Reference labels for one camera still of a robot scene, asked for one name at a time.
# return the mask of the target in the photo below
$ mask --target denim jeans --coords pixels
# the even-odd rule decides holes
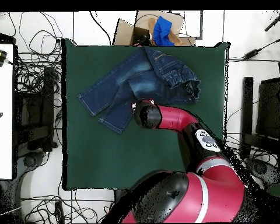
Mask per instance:
[[[99,122],[121,134],[132,118],[131,103],[147,98],[158,104],[196,102],[199,83],[177,58],[138,47],[78,98],[91,116],[107,108]]]

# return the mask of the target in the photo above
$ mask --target logo sticker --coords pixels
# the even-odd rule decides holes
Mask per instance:
[[[204,129],[199,129],[196,131],[195,135],[204,149],[214,152],[221,151],[216,141]]]

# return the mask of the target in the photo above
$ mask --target cardboard box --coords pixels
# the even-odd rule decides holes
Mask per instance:
[[[136,14],[136,21],[134,25],[131,25],[122,19],[118,20],[113,39],[113,46],[132,46],[137,41],[137,37],[147,35],[147,33],[149,35],[148,20],[156,16],[161,16],[172,22],[171,30],[175,34],[180,33],[184,22],[184,18],[182,16],[156,10],[139,10]]]
[[[114,35],[113,45],[132,46],[142,35],[149,37],[149,31],[140,27],[134,27],[124,20],[119,19]]]
[[[181,46],[195,46],[195,37],[180,37],[180,40],[183,42]]]

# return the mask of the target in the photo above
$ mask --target jeans leg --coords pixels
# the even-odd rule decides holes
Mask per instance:
[[[152,70],[143,47],[137,48],[122,63],[103,76],[85,92],[78,95],[79,100],[91,116],[109,106],[122,86],[132,75]]]
[[[132,118],[131,103],[135,101],[136,98],[129,81],[126,80],[119,88],[110,107],[105,115],[100,118],[99,122],[118,134],[123,133],[123,130]]]

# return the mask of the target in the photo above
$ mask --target jeans pocket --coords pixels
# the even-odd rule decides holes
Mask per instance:
[[[153,58],[156,62],[157,67],[159,68],[160,72],[163,72],[165,69],[172,67],[173,65],[178,64],[181,62],[177,58],[174,58],[171,55],[167,55],[162,53],[161,51],[155,51],[153,53]]]

